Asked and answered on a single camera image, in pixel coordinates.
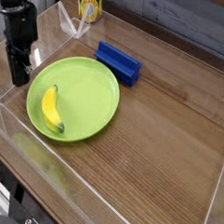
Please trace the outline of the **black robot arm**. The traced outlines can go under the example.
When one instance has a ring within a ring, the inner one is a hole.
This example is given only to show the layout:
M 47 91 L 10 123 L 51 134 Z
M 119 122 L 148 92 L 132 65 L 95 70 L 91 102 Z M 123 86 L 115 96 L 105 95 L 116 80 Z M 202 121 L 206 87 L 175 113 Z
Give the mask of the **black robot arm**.
M 14 86 L 29 83 L 32 43 L 38 39 L 37 10 L 28 0 L 0 0 L 4 15 L 7 61 Z

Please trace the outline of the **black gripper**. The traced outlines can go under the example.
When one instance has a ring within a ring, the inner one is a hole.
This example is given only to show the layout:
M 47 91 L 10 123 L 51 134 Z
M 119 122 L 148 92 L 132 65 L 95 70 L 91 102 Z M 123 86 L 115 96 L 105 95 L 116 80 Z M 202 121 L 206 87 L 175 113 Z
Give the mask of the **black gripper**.
M 31 46 L 38 39 L 37 10 L 33 3 L 23 0 L 15 7 L 0 7 L 4 15 L 7 56 L 14 86 L 30 81 L 32 65 L 29 61 Z

